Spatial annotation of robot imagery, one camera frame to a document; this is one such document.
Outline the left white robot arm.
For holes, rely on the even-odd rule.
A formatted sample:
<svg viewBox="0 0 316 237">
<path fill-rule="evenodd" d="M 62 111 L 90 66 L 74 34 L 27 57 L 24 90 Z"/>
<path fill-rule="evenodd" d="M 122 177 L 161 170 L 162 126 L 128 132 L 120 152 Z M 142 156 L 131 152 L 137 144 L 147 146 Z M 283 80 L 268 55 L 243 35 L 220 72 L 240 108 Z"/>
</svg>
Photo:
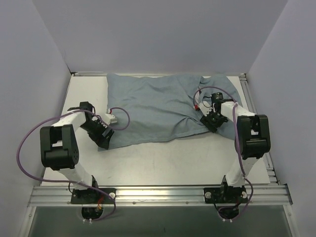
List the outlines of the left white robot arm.
<svg viewBox="0 0 316 237">
<path fill-rule="evenodd" d="M 70 115 L 61 118 L 51 126 L 40 129 L 41 162 L 74 181 L 73 194 L 94 203 L 100 197 L 95 178 L 79 162 L 79 147 L 75 132 L 81 128 L 88 137 L 102 149 L 108 149 L 114 131 L 108 127 L 117 123 L 117 118 L 109 113 L 94 115 L 94 106 L 80 102 L 78 107 L 68 109 Z"/>
</svg>

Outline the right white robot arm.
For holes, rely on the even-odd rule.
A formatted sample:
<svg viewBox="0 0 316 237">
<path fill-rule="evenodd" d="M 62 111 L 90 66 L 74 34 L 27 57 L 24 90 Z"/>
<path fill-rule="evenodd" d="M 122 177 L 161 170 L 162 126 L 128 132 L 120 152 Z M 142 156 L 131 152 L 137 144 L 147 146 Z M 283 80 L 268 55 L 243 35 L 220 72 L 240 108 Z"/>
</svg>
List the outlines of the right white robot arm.
<svg viewBox="0 0 316 237">
<path fill-rule="evenodd" d="M 238 160 L 224 176 L 223 187 L 219 189 L 220 199 L 230 202 L 237 196 L 236 190 L 244 187 L 254 164 L 270 151 L 268 117 L 246 110 L 233 99 L 225 99 L 221 92 L 211 95 L 211 103 L 200 102 L 197 107 L 203 114 L 200 121 L 213 133 L 223 124 L 233 123 Z"/>
</svg>

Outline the grey-blue pillowcase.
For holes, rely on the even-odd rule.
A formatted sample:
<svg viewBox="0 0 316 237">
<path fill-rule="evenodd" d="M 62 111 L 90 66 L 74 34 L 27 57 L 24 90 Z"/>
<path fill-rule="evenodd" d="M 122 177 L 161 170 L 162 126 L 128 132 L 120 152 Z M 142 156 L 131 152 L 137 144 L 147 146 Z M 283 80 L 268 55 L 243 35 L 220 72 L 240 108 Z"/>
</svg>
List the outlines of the grey-blue pillowcase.
<svg viewBox="0 0 316 237">
<path fill-rule="evenodd" d="M 194 110 L 195 92 L 209 102 L 211 94 L 223 89 L 225 98 L 241 103 L 240 95 L 224 75 L 204 78 L 198 75 L 171 75 L 159 78 L 107 75 L 108 109 L 117 117 L 109 148 L 152 142 L 208 132 L 200 122 L 202 113 Z"/>
</svg>

